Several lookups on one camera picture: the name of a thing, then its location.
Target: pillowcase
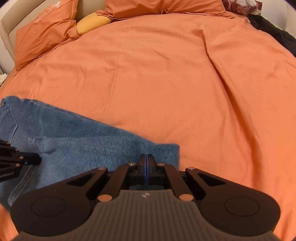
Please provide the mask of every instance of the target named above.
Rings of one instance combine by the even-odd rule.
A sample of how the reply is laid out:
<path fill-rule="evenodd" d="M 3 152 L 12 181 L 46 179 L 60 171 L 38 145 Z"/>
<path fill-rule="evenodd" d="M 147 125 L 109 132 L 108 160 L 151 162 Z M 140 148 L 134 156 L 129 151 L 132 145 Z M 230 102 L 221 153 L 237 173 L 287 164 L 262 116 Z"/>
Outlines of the pillowcase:
<path fill-rule="evenodd" d="M 17 71 L 58 44 L 68 39 L 79 38 L 74 20 L 77 4 L 78 0 L 60 0 L 17 31 L 15 43 Z"/>
<path fill-rule="evenodd" d="M 128 19 L 147 14 L 206 13 L 228 17 L 221 0 L 106 0 L 98 15 Z"/>
<path fill-rule="evenodd" d="M 111 19 L 105 16 L 98 16 L 95 12 L 87 15 L 77 23 L 79 36 L 86 34 L 98 27 L 111 23 Z"/>
<path fill-rule="evenodd" d="M 247 16 L 260 14 L 259 4 L 255 0 L 222 0 L 227 11 Z"/>

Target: metal pin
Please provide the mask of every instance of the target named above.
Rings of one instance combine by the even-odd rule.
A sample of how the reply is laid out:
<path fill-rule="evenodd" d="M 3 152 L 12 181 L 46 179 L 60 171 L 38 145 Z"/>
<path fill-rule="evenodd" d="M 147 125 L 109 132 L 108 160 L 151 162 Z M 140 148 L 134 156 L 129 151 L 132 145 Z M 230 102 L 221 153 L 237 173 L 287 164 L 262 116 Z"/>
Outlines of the metal pin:
<path fill-rule="evenodd" d="M 191 194 L 181 194 L 179 196 L 179 199 L 181 201 L 189 202 L 189 201 L 192 201 L 194 199 L 194 197 Z"/>
<path fill-rule="evenodd" d="M 113 197 L 111 195 L 108 194 L 102 194 L 100 196 L 98 196 L 98 200 L 100 202 L 109 202 L 113 199 Z"/>

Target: orange duvet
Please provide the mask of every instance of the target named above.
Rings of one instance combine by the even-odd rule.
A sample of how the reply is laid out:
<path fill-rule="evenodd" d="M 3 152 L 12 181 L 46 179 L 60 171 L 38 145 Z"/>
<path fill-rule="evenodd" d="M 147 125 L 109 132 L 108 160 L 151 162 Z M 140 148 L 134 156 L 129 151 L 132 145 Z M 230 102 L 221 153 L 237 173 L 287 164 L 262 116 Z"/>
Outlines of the orange duvet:
<path fill-rule="evenodd" d="M 181 170 L 196 166 L 275 198 L 281 207 L 275 234 L 290 241 L 296 59 L 247 18 L 233 16 L 111 23 L 12 72 L 0 98 L 37 99 L 153 142 L 179 144 Z"/>

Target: bed headboard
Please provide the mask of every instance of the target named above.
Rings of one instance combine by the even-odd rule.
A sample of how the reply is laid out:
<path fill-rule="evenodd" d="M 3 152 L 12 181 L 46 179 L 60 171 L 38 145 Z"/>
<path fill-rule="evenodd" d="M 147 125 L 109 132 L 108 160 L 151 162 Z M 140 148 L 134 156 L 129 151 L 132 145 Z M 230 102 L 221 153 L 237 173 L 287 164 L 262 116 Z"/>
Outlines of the bed headboard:
<path fill-rule="evenodd" d="M 0 20 L 0 36 L 11 55 L 15 58 L 16 31 L 34 20 L 49 5 L 58 0 L 17 0 Z M 79 0 L 76 21 L 97 11 L 105 9 L 105 0 Z"/>

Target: jeans pocket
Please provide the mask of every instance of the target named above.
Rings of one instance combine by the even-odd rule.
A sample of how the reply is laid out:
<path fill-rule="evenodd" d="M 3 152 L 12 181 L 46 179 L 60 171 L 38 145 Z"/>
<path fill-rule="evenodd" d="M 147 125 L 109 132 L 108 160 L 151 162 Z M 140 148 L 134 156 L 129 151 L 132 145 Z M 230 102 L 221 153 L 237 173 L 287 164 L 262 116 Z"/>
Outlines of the jeans pocket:
<path fill-rule="evenodd" d="M 18 124 L 12 113 L 12 110 L 5 110 L 0 117 L 0 139 L 11 143 L 17 127 Z"/>

